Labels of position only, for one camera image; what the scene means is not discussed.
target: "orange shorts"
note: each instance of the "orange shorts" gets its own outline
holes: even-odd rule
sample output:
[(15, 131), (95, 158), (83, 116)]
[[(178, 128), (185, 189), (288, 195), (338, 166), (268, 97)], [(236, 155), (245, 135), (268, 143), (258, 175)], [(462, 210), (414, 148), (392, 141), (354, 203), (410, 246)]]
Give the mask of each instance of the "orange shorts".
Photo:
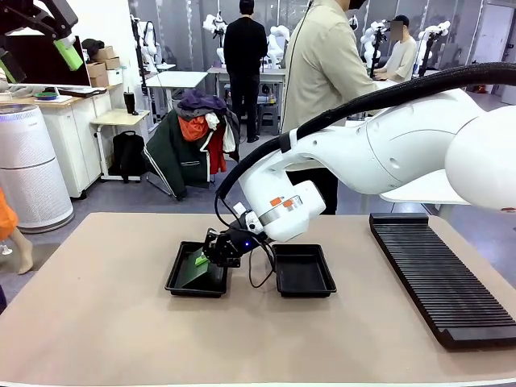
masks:
[(0, 241), (7, 239), (18, 225), (18, 216), (7, 205), (6, 197), (0, 188)]

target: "thick black hose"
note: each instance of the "thick black hose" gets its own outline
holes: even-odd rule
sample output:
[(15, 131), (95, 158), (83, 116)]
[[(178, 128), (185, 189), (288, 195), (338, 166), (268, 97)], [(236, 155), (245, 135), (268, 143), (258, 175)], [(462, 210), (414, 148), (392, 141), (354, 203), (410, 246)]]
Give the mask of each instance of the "thick black hose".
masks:
[[(312, 135), (329, 127), (340, 119), (350, 115), (370, 110), (380, 110), (398, 106), (415, 99), (429, 97), (451, 89), (459, 89), (469, 85), (511, 85), (516, 86), (516, 64), (485, 63), (472, 64), (457, 69), (444, 70), (427, 77), (417, 78), (388, 89), (362, 97), (328, 110), (318, 117), (311, 119), (298, 129), (298, 139)], [(249, 156), (240, 161), (227, 175), (217, 190), (220, 198), (224, 199), (238, 179), (256, 162), (268, 154), (280, 149), (279, 138), (269, 140), (255, 149)]]

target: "black shirt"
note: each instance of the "black shirt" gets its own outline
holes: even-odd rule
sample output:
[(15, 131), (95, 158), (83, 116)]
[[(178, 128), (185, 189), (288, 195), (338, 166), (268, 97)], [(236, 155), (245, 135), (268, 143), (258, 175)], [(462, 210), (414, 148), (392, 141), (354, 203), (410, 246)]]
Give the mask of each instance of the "black shirt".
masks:
[(227, 26), (224, 40), (227, 71), (238, 75), (258, 74), (267, 46), (264, 26), (248, 17), (235, 20)]

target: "man in black shirt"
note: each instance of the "man in black shirt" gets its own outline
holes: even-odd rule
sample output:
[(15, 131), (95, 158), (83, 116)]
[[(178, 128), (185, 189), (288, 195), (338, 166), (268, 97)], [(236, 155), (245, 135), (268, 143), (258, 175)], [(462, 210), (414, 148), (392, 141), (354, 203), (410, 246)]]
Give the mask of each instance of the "man in black shirt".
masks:
[(260, 85), (260, 61), (267, 55), (268, 44), (264, 26), (252, 19), (254, 0), (240, 0), (242, 17), (229, 26), (224, 40), (224, 57), (231, 83), (233, 111), (241, 120), (242, 98), (248, 113), (248, 143), (256, 135), (256, 105)]

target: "pile of clothes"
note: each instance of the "pile of clothes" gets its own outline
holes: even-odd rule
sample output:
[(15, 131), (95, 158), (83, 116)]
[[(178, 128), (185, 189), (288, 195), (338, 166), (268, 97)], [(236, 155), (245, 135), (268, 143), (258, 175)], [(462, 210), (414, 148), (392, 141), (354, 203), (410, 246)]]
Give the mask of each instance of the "pile of clothes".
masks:
[(224, 154), (239, 161), (240, 129), (236, 115), (213, 95), (190, 90), (170, 111), (144, 148), (151, 172), (174, 197), (186, 186), (208, 188), (210, 175), (226, 172)]

